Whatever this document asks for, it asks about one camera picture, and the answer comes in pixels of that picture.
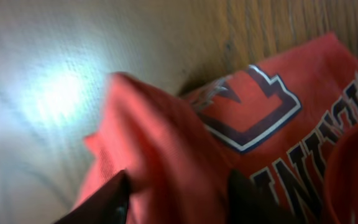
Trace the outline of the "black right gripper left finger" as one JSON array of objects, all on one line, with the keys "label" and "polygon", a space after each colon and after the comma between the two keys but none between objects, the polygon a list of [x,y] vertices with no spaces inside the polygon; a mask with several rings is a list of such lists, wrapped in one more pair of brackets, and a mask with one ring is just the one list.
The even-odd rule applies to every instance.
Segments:
[{"label": "black right gripper left finger", "polygon": [[80,206],[55,224],[125,224],[130,185],[124,170],[118,172]]}]

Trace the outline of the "red t-shirt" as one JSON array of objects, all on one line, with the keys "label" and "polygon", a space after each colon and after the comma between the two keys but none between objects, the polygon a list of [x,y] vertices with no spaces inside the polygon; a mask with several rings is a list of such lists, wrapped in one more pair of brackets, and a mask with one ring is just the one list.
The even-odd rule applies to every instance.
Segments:
[{"label": "red t-shirt", "polygon": [[114,73],[75,208],[124,170],[127,223],[226,223],[232,170],[301,222],[358,223],[358,61],[327,34],[183,98]]}]

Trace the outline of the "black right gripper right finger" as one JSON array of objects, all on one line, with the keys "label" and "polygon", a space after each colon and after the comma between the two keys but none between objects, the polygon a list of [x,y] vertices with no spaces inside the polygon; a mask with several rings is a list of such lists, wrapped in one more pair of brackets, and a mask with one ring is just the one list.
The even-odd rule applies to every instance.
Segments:
[{"label": "black right gripper right finger", "polygon": [[228,223],[285,224],[297,219],[273,200],[262,195],[238,170],[232,170],[227,181]]}]

